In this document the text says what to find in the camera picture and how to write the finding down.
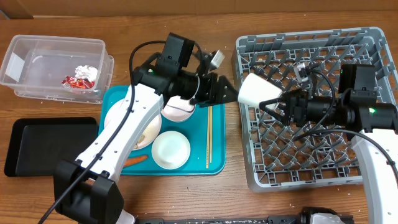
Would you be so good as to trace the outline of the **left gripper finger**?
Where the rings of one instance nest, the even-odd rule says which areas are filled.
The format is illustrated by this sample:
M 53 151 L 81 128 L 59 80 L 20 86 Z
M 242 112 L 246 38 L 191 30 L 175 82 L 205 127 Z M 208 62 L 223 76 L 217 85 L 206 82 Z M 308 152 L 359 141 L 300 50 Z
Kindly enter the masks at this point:
M 238 92 L 227 91 L 226 93 L 219 93 L 217 96 L 217 103 L 225 104 L 238 100 Z
M 229 82 L 225 76 L 219 76 L 219 93 L 238 93 L 234 86 Z

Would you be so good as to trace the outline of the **white bowl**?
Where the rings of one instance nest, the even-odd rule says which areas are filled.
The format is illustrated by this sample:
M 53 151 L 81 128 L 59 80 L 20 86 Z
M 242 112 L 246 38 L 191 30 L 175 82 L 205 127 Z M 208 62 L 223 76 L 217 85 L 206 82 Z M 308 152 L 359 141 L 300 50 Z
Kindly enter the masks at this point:
M 191 147 L 189 140 L 182 133 L 166 131 L 155 138 L 151 152 L 159 167 L 174 170 L 188 161 Z
M 188 100 L 181 99 L 180 96 L 173 96 L 169 99 L 161 115 L 173 122 L 186 121 L 195 110 L 195 106 L 191 105 Z

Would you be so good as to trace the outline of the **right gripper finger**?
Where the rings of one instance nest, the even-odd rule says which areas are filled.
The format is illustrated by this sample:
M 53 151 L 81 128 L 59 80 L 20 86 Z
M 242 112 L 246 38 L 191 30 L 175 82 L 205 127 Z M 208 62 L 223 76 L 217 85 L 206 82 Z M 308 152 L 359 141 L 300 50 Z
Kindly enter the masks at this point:
M 283 94 L 281 94 L 277 98 L 260 102 L 259 103 L 259 107 L 260 108 L 274 108 L 276 106 L 276 104 L 278 104 L 278 103 L 286 103 L 291 98 L 294 98 L 296 96 L 300 96 L 301 94 L 302 94 L 302 91 L 299 90 L 299 89 L 288 91 L 288 92 L 284 92 Z
M 278 120 L 282 124 L 288 124 L 288 117 L 282 113 L 278 113 L 275 109 L 271 108 L 271 105 L 259 105 L 259 108 L 271 115 L 274 119 Z

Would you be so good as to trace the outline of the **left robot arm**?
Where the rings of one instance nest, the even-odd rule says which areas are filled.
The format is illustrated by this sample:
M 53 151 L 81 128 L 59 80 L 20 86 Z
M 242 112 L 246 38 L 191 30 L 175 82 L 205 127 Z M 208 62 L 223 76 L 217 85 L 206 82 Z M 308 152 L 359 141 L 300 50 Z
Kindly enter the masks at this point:
M 195 41 L 173 33 L 163 46 L 142 65 L 130 67 L 124 101 L 93 143 L 73 162 L 58 164 L 51 211 L 78 223 L 135 223 L 124 209 L 118 180 L 149 123 L 173 96 L 201 107 L 237 100 L 228 79 L 216 74 L 224 60 L 220 50 L 203 52 Z

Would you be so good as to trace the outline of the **wooden chopstick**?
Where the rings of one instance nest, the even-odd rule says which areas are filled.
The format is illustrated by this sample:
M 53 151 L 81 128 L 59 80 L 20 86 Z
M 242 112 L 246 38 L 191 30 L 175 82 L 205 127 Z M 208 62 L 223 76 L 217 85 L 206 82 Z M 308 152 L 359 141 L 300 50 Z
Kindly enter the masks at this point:
M 206 131 L 206 169 L 209 168 L 210 163 L 210 107 L 208 107 L 207 116 L 207 131 Z
M 212 146 L 212 141 L 213 141 L 213 107 L 209 107 L 209 155 L 210 155 L 210 163 L 212 163 L 213 156 L 213 146 Z

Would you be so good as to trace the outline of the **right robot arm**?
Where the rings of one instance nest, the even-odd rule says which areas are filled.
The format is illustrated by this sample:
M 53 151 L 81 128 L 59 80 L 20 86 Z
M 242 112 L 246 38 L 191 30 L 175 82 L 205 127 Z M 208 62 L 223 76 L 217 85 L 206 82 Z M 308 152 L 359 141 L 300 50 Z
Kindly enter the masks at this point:
M 375 66 L 345 64 L 331 97 L 294 90 L 259 107 L 284 125 L 324 126 L 303 137 L 346 134 L 360 164 L 370 222 L 397 223 L 397 108 L 377 102 L 375 86 Z

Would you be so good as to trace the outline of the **white cup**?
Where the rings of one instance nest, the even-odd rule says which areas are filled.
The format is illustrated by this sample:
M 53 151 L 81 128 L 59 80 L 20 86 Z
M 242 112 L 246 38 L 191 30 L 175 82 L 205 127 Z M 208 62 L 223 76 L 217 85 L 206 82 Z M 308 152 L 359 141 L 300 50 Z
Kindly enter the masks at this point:
M 282 90 L 255 73 L 250 73 L 243 81 L 238 103 L 259 108 L 260 102 L 273 100 L 282 94 Z

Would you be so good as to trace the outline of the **red snack wrapper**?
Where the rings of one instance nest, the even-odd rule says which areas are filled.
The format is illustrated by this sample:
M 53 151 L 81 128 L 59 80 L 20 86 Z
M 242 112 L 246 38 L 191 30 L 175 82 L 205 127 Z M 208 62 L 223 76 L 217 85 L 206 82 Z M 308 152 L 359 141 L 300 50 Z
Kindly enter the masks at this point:
M 62 85 L 68 88 L 90 89 L 95 85 L 94 81 L 89 81 L 87 78 L 65 77 Z

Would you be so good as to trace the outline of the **white tissue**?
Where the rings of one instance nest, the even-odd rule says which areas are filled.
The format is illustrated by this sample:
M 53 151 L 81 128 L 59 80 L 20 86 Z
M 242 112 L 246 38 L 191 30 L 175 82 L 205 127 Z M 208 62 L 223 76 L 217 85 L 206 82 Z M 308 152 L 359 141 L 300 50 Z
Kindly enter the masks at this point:
M 98 74 L 98 69 L 89 65 L 78 66 L 75 69 L 75 77 L 87 79 L 90 82 L 95 81 Z

